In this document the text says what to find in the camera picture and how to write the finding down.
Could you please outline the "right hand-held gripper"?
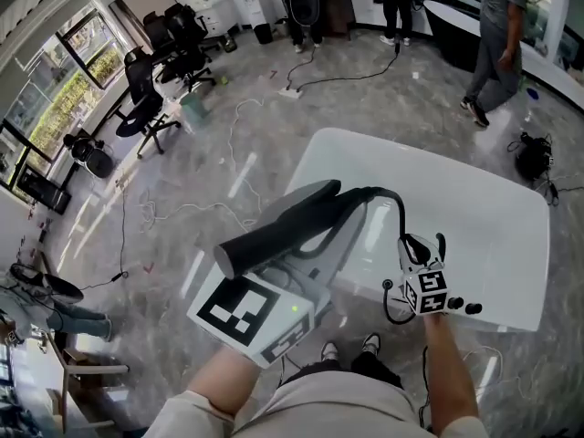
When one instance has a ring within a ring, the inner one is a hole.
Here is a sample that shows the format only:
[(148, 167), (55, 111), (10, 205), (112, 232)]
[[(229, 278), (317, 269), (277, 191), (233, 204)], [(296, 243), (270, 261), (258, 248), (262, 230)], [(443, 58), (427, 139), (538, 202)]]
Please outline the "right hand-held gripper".
[(417, 316), (443, 312), (450, 293), (444, 277), (444, 237), (436, 236), (436, 245), (416, 237), (417, 267), (412, 264), (408, 238), (408, 234), (398, 238), (402, 300)]

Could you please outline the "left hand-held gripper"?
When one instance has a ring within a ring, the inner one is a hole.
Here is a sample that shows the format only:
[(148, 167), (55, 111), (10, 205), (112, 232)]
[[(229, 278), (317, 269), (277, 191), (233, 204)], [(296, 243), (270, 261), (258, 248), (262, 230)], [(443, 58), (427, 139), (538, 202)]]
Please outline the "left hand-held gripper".
[[(329, 180), (313, 182), (280, 197), (253, 227), (272, 224), (295, 206), (317, 201), (328, 188)], [(330, 301), (329, 285), (346, 265), (366, 217), (367, 205), (361, 203), (333, 227), (319, 255), (285, 255), (240, 276), (220, 252), (188, 317), (260, 368), (268, 368), (315, 328)]]

